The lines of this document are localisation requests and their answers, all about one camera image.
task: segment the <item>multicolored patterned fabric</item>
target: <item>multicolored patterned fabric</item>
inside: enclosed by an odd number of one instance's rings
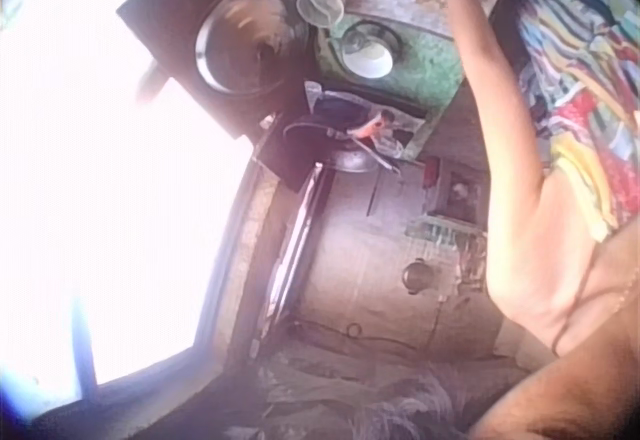
[[[521,1],[520,33],[550,112],[554,165],[602,241],[640,211],[640,6]]]

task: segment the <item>window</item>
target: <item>window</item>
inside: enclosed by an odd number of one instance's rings
[[[0,374],[30,418],[81,397],[74,305],[98,385],[191,347],[252,145],[151,57],[124,0],[27,0],[0,33]]]

